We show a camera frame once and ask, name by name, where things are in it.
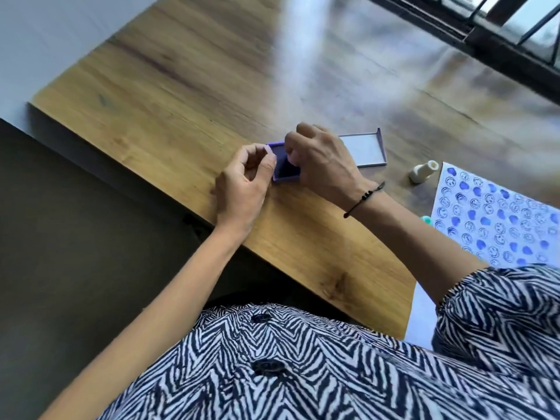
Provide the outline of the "person's left hand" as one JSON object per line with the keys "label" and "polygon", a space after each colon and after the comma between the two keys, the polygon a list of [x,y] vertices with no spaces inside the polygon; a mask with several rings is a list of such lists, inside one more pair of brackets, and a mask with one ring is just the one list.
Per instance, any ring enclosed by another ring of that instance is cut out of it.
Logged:
{"label": "person's left hand", "polygon": [[246,239],[264,204],[270,183],[250,181],[250,169],[257,153],[272,153],[266,144],[242,146],[215,179],[216,226]]}

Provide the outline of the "person's right hand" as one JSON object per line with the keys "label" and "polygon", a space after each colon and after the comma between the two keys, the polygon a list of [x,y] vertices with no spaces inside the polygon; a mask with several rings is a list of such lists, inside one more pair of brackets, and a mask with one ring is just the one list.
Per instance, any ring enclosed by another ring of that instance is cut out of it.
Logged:
{"label": "person's right hand", "polygon": [[312,148],[300,167],[300,183],[343,211],[351,211],[378,183],[361,175],[338,135],[322,126],[311,126]]}

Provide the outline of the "purple ink pad base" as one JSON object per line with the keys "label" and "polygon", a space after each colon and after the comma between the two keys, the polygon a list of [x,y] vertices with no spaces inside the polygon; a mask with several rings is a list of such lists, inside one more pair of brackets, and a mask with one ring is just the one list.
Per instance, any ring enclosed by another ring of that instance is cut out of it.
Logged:
{"label": "purple ink pad base", "polygon": [[288,154],[286,152],[284,142],[272,142],[268,143],[268,146],[277,158],[272,182],[283,183],[286,181],[298,181],[300,177],[300,168],[293,165],[288,160]]}

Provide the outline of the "person's left forearm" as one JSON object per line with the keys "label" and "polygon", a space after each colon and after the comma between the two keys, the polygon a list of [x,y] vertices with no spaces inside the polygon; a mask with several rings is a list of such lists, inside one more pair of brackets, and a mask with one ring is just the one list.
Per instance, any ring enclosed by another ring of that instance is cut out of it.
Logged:
{"label": "person's left forearm", "polygon": [[95,420],[192,330],[255,219],[222,218],[162,292],[60,393],[38,420]]}

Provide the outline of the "person's right forearm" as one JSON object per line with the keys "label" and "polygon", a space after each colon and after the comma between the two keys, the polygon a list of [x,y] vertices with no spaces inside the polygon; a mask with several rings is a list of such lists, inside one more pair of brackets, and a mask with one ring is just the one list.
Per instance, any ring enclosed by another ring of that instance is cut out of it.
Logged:
{"label": "person's right forearm", "polygon": [[345,213],[395,254],[436,306],[462,279],[488,267],[383,190],[364,196]]}

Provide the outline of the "cream plastic stamp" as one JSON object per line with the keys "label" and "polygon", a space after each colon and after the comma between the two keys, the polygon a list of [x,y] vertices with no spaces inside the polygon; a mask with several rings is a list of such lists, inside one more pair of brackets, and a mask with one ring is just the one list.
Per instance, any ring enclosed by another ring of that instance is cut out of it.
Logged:
{"label": "cream plastic stamp", "polygon": [[437,161],[429,160],[423,164],[416,165],[409,172],[409,180],[413,184],[425,183],[430,176],[435,174],[440,168],[440,164]]}

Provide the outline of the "white paper with blue stamps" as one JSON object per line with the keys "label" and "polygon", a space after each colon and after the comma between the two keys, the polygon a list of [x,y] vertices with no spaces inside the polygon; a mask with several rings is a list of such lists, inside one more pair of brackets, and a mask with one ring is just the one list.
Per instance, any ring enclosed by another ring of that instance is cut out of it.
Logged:
{"label": "white paper with blue stamps", "polygon": [[497,268],[560,268],[560,209],[447,162],[428,224]]}

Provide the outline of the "black and white zebra shirt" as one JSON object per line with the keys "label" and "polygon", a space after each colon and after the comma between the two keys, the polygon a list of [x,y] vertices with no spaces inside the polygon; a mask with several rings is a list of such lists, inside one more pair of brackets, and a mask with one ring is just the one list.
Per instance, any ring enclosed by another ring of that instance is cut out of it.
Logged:
{"label": "black and white zebra shirt", "polygon": [[466,276],[430,351],[278,304],[204,310],[97,420],[560,420],[560,269]]}

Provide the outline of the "dark metal window frame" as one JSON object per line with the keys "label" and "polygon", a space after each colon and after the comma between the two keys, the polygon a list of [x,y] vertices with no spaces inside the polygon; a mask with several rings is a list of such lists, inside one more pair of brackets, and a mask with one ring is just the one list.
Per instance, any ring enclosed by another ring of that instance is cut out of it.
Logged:
{"label": "dark metal window frame", "polygon": [[482,50],[491,38],[560,72],[560,0],[369,0],[440,39]]}

